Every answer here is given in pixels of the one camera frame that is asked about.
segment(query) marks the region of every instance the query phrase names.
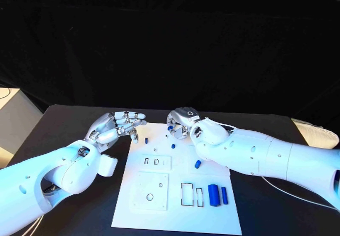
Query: small blue object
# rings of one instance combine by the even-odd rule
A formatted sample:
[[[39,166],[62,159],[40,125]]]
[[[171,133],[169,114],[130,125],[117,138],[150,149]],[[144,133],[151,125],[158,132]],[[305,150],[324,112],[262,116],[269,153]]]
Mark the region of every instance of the small blue object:
[[[210,206],[218,207],[220,205],[218,185],[216,184],[207,185],[207,191],[209,191]]]
[[[228,204],[228,197],[226,197],[226,188],[222,187],[222,198],[223,198],[223,204],[226,205]]]
[[[194,168],[197,169],[200,167],[200,160],[196,161]]]

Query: peg board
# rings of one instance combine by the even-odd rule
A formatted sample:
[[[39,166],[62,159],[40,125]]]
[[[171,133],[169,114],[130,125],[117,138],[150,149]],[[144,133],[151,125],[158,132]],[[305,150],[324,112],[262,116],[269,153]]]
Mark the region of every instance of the peg board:
[[[190,138],[179,140],[170,136],[166,124],[140,125],[137,132],[140,141],[137,144],[131,143],[130,146],[111,227],[242,235],[229,169],[213,161],[199,158]],[[194,168],[197,160],[202,161],[199,169]],[[144,200],[147,193],[140,190],[143,187],[137,187],[138,184],[147,182],[138,179],[138,173],[169,175],[167,186],[161,185],[163,188],[167,187],[167,201],[161,199],[163,203],[167,202],[166,210],[156,210],[158,206],[145,207],[148,209],[134,206],[137,192],[144,203],[153,204],[153,200],[150,202]],[[181,205],[181,183],[193,184],[193,206]],[[219,186],[220,206],[218,207],[209,205],[209,184]],[[222,203],[222,187],[226,187],[228,205]],[[203,190],[203,207],[197,207],[196,188]]]

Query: black table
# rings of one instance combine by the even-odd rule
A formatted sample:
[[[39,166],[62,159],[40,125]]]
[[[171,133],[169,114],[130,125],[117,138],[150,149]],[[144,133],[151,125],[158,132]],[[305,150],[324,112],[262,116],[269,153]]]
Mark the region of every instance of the black table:
[[[65,147],[75,140],[81,140],[92,122],[105,112],[125,110],[144,113],[147,121],[156,123],[166,122],[170,112],[125,108],[50,106],[10,161],[10,165]],[[200,115],[209,116],[215,121],[242,129],[262,132],[284,141],[305,144],[288,117],[212,112],[200,112]],[[118,159],[114,176],[101,177],[96,175],[88,190],[62,201],[45,215],[35,236],[193,235],[193,233],[184,232],[111,228],[130,142],[130,137],[120,138],[111,149],[105,151],[105,154]],[[230,171],[230,179],[245,236],[324,236],[337,234],[340,214],[333,209],[288,196],[269,186],[261,177]],[[300,197],[327,204],[321,197],[297,185],[279,179],[268,179],[279,188]],[[22,229],[14,235],[22,235],[23,232]]]

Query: white cable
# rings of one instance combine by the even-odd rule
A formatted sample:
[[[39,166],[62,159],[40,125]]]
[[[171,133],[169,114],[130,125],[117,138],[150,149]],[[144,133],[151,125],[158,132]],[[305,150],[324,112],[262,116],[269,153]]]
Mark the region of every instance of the white cable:
[[[310,200],[307,200],[307,199],[304,199],[304,198],[300,198],[298,196],[292,195],[291,193],[285,192],[282,189],[279,189],[279,188],[265,179],[264,176],[261,176],[261,177],[262,177],[262,179],[266,181],[266,183],[268,183],[275,189],[278,189],[281,192],[287,193],[287,194],[291,195],[292,197],[295,197],[295,198],[298,198],[298,199],[307,201],[308,203],[317,204],[317,205],[320,205],[320,206],[323,206],[323,207],[327,207],[327,208],[330,208],[330,209],[337,210],[334,207],[327,206],[327,205],[323,205],[323,204],[320,204],[320,203],[315,203],[315,202],[313,202],[313,201],[310,201]]]
[[[233,128],[233,129],[238,129],[235,126],[232,126],[232,125],[229,125],[229,124],[222,124],[222,123],[219,123],[219,122],[210,120],[207,117],[206,117],[206,119],[207,119],[209,121],[212,121],[215,124],[219,124],[219,125],[223,125],[223,126],[228,126],[228,127]]]
[[[42,222],[42,219],[43,219],[43,216],[40,217],[40,221],[37,222],[36,228],[35,228],[33,232],[30,233],[30,236],[33,235],[33,233],[35,233],[35,231],[37,229],[37,226],[39,226],[39,223]]]
[[[30,231],[30,229],[35,227],[35,225],[36,225],[36,223],[37,223],[37,221],[40,220],[40,217],[36,219],[36,221],[33,222],[33,224],[32,224],[32,226],[30,226],[30,228],[26,230],[26,232],[23,233],[23,235],[22,236],[24,236],[26,234],[27,234],[27,232]]]

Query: white robotic hand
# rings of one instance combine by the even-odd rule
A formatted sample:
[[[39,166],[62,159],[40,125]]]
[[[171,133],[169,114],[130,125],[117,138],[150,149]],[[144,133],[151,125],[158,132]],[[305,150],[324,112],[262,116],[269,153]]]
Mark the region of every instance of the white robotic hand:
[[[73,194],[86,190],[96,174],[112,176],[117,159],[101,154],[122,135],[138,142],[135,127],[144,114],[107,113],[94,122],[85,139],[0,170],[0,236],[42,217]],[[53,186],[43,191],[42,179]]]
[[[176,123],[181,128],[174,130]],[[169,114],[169,131],[190,136],[196,153],[232,170],[254,176],[284,179],[317,193],[340,209],[340,151],[284,142],[245,129],[225,130],[220,123],[202,119],[193,108]]]

